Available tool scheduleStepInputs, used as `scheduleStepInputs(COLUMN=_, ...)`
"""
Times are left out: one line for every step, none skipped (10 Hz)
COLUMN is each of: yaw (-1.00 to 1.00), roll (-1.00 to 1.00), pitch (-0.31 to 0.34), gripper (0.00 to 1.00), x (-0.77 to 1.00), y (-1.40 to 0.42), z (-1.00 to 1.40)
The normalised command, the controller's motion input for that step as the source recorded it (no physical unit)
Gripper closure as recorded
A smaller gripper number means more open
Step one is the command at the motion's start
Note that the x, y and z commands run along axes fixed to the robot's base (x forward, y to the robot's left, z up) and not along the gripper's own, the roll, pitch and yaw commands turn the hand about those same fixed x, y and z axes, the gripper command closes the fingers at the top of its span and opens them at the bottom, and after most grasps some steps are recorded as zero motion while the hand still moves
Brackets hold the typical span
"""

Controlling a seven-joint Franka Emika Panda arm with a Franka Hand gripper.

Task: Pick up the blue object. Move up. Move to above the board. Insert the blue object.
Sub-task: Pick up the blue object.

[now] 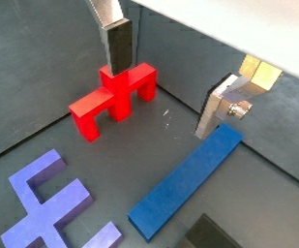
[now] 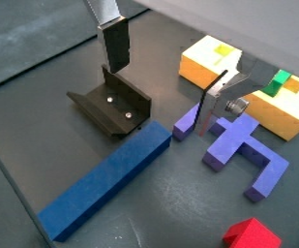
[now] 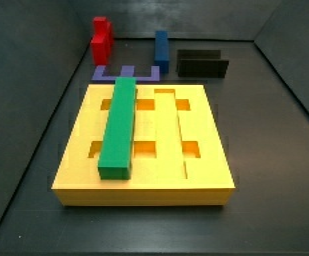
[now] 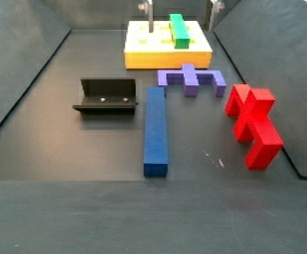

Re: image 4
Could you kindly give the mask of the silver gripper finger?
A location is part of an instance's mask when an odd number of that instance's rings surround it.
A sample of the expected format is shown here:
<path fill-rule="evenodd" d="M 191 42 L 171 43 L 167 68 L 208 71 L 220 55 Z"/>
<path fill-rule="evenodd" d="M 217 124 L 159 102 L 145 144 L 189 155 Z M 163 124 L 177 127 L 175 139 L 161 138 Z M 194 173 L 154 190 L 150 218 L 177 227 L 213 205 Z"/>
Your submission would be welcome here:
<path fill-rule="evenodd" d="M 153 0 L 142 0 L 138 4 L 138 9 L 145 12 L 147 16 L 149 32 L 154 31 L 154 21 L 153 21 Z"/>
<path fill-rule="evenodd" d="M 212 30 L 214 26 L 216 17 L 225 8 L 225 3 L 224 0 L 209 0 L 209 2 L 210 2 L 209 30 Z"/>

